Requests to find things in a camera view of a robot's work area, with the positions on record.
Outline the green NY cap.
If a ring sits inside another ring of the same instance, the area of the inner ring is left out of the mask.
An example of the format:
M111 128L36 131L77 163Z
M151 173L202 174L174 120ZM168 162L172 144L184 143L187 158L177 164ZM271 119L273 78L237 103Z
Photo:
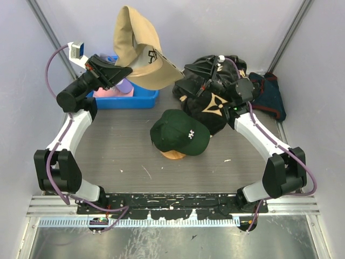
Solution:
M164 111L149 134L151 142L159 151L176 151L188 156L202 154L211 136L205 125L177 109Z

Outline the beige cap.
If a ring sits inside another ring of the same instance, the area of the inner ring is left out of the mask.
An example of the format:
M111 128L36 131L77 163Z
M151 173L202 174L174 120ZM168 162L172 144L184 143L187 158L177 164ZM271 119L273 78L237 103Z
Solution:
M152 23L130 6L123 6L116 18L113 49L115 65L130 67L127 79L142 88L161 90L184 78L163 54Z

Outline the wooden hat stand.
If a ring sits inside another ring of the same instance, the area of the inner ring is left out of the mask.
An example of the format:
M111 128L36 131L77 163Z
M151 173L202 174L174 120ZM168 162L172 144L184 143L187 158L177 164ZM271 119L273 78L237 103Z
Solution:
M160 153L167 159L170 160L180 160L186 157L186 154L180 153L178 151L168 151L168 152L162 152L160 151Z

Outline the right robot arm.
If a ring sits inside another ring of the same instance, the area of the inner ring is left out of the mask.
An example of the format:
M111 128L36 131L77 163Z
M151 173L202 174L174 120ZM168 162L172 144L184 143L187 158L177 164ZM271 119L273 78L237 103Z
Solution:
M225 79L220 75L220 68L226 60L220 55L186 64L184 74L191 75L194 82L183 78L176 85L195 99L205 92L223 99L220 108L223 119L244 136L266 162L261 180L237 190L236 206L247 213L257 201L296 194L306 185L305 153L299 147L291 148L283 143L257 119L251 102L259 97L260 86L242 76L236 66L234 81Z

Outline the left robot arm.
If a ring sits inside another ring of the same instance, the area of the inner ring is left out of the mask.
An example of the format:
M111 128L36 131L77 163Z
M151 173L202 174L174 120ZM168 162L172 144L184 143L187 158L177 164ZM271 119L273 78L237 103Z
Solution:
M104 188L84 180L74 158L81 137L92 124L98 108L89 94L109 89L132 73L132 68L116 66L94 54L75 60L85 72L57 94L56 101L68 115L55 139L36 150L33 159L39 188L59 195L66 203L69 197L88 204L96 214L108 211Z

